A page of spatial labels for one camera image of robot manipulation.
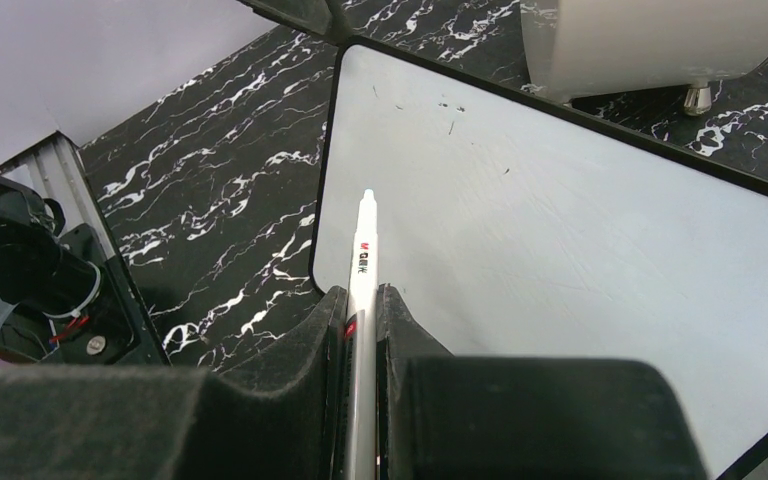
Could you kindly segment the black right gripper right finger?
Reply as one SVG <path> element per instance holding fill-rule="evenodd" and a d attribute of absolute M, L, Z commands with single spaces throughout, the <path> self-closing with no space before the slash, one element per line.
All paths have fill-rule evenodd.
<path fill-rule="evenodd" d="M 457 356 L 376 299 L 385 479 L 703 479 L 682 407 L 635 360 Z"/>

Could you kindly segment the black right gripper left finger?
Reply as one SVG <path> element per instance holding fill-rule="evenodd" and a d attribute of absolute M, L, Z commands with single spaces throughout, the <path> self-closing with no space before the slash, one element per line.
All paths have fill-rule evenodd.
<path fill-rule="evenodd" d="M 328 479 L 347 293 L 238 367 L 0 368 L 0 479 Z"/>

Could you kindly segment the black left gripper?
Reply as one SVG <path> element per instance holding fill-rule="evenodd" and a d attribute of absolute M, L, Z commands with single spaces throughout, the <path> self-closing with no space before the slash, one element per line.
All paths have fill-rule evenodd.
<path fill-rule="evenodd" d="M 355 33 L 337 0 L 239 0 L 261 17 L 327 43 L 345 43 Z"/>

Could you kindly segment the black framed whiteboard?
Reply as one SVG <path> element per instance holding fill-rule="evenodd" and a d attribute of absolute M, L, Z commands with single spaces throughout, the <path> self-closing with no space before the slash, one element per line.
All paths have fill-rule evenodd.
<path fill-rule="evenodd" d="M 461 355 L 622 358 L 678 394 L 708 472 L 768 458 L 768 181 L 356 37 L 337 54 L 309 271 L 379 274 Z"/>

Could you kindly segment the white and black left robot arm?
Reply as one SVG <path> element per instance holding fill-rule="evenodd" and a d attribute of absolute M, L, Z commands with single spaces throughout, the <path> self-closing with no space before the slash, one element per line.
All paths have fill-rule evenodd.
<path fill-rule="evenodd" d="M 316 313 L 307 269 L 336 1 L 256 1 L 275 27 L 81 149 L 0 177 L 0 356 L 227 370 Z"/>

